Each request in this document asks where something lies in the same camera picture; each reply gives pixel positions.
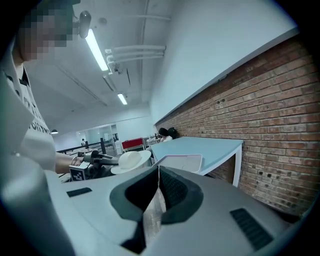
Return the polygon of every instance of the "white table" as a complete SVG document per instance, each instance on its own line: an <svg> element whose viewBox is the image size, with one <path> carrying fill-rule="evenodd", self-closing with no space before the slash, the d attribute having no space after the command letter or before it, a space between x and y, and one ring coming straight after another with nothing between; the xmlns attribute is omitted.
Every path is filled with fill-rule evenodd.
<svg viewBox="0 0 320 256"><path fill-rule="evenodd" d="M161 141L160 138L157 138L157 139L147 139L146 142L148 143L148 146L151 147L151 145L156 144L156 143L158 143L159 141Z"/></svg>
<svg viewBox="0 0 320 256"><path fill-rule="evenodd" d="M241 171L242 139L181 137L167 142L151 145L153 155L158 161L167 155L202 155L199 175L206 175L235 154L232 184L237 187Z"/></svg>

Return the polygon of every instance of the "white ceiling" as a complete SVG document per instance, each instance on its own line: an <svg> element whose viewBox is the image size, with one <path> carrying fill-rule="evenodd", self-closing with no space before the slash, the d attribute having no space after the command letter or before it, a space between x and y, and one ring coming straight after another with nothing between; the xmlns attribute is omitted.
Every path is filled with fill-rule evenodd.
<svg viewBox="0 0 320 256"><path fill-rule="evenodd" d="M132 16L170 18L175 3L175 0L82 0L73 9L77 17L82 11L90 12L90 27L104 55L105 49L114 47L165 46L170 21L146 18L144 25L144 18ZM106 18L107 24L100 24L99 18ZM63 119L84 109L121 105L118 93L127 96L129 106L148 102L161 63L162 58L122 62L122 74L108 75L111 86L113 83L115 87L111 91L103 80L103 74L108 72L101 71L86 41L78 37L25 67L40 113L53 129Z"/></svg>

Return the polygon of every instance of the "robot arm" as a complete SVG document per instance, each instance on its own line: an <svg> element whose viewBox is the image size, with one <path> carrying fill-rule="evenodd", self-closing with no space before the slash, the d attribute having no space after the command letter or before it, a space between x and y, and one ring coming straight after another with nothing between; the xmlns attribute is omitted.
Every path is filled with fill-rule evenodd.
<svg viewBox="0 0 320 256"><path fill-rule="evenodd" d="M78 165L69 165L72 181L84 181L100 178L106 169L104 166L117 166L117 157L100 154L96 149L85 149L78 152L78 157L83 157L83 162Z"/></svg>

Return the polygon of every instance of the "white sun hat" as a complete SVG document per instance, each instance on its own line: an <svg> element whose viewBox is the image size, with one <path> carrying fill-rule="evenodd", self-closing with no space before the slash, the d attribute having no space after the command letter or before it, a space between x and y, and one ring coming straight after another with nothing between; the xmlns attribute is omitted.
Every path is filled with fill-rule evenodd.
<svg viewBox="0 0 320 256"><path fill-rule="evenodd" d="M138 168L147 166L147 161L151 157L151 152L148 150L143 151L130 151L124 153L119 158L119 166L111 168L113 174L123 174Z"/></svg>

